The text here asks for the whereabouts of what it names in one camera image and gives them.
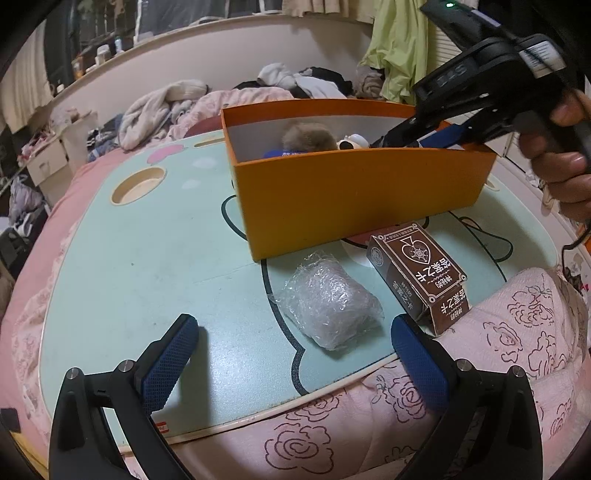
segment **light blue table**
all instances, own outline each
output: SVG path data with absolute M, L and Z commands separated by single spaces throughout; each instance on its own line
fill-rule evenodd
M 180 141 L 185 149 L 158 163 L 167 170 L 164 181 L 133 203 L 115 206 L 111 193 L 146 168 L 153 151 L 124 162 L 97 192 L 48 308 L 40 371 L 50 412 L 70 367 L 111 371 L 139 357 L 180 313 L 193 315 L 202 329 L 165 409 L 153 415 L 167 422 L 169 437 L 286 404 L 393 353 L 389 326 L 402 308 L 365 259 L 361 237 L 319 248 L 379 298 L 385 313 L 380 328 L 344 351 L 326 352 L 272 308 L 267 295 L 315 249 L 252 261 L 225 145 L 195 147 L 219 135 Z M 523 268 L 556 263 L 543 227 L 491 179 L 498 191 L 485 187 L 473 207 L 420 220 L 466 272 L 472 304 Z M 125 446 L 115 416 L 108 417 Z

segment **bubble wrap package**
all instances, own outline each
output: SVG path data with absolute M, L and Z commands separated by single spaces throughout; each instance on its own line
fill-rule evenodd
M 272 298 L 281 313 L 327 350 L 335 350 L 384 319 L 379 300 L 322 252 L 304 259 Z

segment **green curtain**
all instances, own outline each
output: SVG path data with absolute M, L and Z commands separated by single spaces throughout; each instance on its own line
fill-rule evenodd
M 385 69 L 382 96 L 414 105 L 411 86 L 427 74 L 428 20 L 425 0 L 375 0 L 375 21 L 361 64 Z

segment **orange cardboard box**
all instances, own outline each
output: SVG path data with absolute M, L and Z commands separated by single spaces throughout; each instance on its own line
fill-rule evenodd
M 370 143 L 414 114 L 397 103 L 284 100 L 222 111 L 233 183 L 254 260 L 474 204 L 496 154 L 373 148 L 266 158 L 294 121 L 324 123 L 337 139 Z

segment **blue gripper pad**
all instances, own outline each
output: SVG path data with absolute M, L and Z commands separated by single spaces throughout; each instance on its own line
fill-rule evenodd
M 449 385 L 447 378 L 439 369 L 429 352 L 398 315 L 392 321 L 392 346 L 402 360 L 427 408 L 443 414 L 449 405 Z
M 141 384 L 142 405 L 146 414 L 162 410 L 199 340 L 195 318 L 187 319 L 154 362 Z

